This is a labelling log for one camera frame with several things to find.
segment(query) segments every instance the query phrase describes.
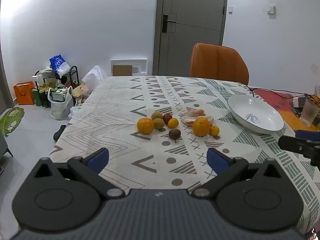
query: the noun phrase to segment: floor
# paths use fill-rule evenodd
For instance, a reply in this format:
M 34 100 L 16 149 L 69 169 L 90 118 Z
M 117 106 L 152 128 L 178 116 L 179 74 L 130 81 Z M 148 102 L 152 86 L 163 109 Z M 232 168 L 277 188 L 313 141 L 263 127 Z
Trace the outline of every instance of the floor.
M 68 123 L 68 120 L 53 119 L 50 108 L 18 107 L 22 107 L 25 114 L 19 126 L 6 138 L 13 158 L 0 175 L 0 232 L 3 239 L 9 239 L 18 230 L 11 208 L 14 195 L 36 162 L 49 156 L 55 144 L 53 134 L 60 125 Z

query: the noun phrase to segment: white bowl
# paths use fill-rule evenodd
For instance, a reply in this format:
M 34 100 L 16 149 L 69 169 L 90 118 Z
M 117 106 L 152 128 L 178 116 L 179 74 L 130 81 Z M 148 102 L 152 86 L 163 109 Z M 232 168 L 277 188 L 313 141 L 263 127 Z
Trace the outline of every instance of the white bowl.
M 282 116 L 268 103 L 247 95 L 232 95 L 228 105 L 234 118 L 256 133 L 269 134 L 284 127 Z

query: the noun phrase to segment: tablecloth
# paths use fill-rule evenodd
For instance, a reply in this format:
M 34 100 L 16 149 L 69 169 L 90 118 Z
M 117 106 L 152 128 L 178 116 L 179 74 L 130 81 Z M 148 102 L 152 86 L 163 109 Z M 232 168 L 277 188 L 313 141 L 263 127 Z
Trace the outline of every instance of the tablecloth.
M 206 163 L 210 147 L 253 163 L 272 157 L 284 168 L 304 200 L 297 229 L 308 231 L 319 218 L 320 172 L 310 166 L 310 160 L 278 147 L 281 135 L 294 136 L 286 124 L 281 131 L 269 135 L 258 135 L 242 127 L 228 109 L 227 100 L 234 94 L 252 95 L 243 84 L 211 79 L 109 77 L 70 120 L 50 157 L 54 162 L 64 162 L 106 147 L 109 163 L 100 176 L 126 192 L 130 188 L 192 191 L 216 176 Z M 149 135 L 137 131 L 137 121 L 151 117 L 154 111 L 179 118 L 182 110 L 191 108 L 204 109 L 206 115 L 213 116 L 220 134 L 195 137 L 191 127 L 182 122 L 178 126 L 181 138 L 176 142 L 169 138 L 168 127 Z

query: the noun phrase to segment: white wall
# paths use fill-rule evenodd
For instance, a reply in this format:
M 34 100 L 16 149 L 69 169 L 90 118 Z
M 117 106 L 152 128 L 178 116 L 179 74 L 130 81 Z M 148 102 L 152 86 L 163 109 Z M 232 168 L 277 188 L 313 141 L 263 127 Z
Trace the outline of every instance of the white wall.
M 270 19 L 267 5 L 276 5 Z M 244 59 L 253 87 L 314 92 L 320 84 L 320 0 L 228 0 L 223 45 Z
M 10 88 L 58 54 L 78 66 L 80 78 L 95 65 L 110 73 L 109 60 L 116 58 L 147 58 L 151 73 L 155 8 L 156 0 L 2 0 L 0 39 Z

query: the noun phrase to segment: orange leather chair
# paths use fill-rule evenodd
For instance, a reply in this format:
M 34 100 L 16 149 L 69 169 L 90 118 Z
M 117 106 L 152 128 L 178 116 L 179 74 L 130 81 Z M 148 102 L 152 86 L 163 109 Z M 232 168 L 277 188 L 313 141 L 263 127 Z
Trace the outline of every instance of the orange leather chair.
M 194 45 L 190 77 L 249 83 L 247 66 L 236 50 L 207 43 Z

